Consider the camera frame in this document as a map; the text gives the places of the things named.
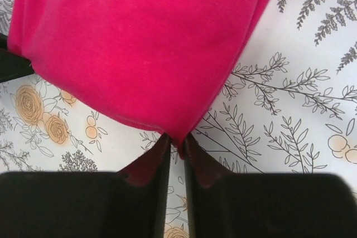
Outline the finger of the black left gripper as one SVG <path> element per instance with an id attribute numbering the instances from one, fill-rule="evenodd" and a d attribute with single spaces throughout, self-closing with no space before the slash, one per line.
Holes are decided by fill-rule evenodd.
<path id="1" fill-rule="evenodd" d="M 1 34 L 0 57 L 0 82 L 32 75 L 31 62 L 7 50 L 7 36 L 4 34 Z"/>

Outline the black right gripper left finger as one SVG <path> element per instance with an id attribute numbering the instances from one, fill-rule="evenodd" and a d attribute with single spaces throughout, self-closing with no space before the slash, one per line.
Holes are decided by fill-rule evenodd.
<path id="1" fill-rule="evenodd" d="M 118 172 L 1 174 L 2 237 L 162 237 L 171 139 Z"/>

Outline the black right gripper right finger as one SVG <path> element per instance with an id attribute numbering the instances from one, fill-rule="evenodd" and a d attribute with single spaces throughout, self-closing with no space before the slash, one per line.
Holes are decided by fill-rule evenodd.
<path id="1" fill-rule="evenodd" d="M 355 237 L 356 202 L 328 173 L 234 173 L 184 141 L 191 237 Z"/>

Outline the pink t shirt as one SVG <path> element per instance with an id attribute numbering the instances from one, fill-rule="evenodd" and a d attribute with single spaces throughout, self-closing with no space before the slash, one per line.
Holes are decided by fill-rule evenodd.
<path id="1" fill-rule="evenodd" d="M 36 74 L 180 147 L 269 0 L 15 0 L 8 49 Z"/>

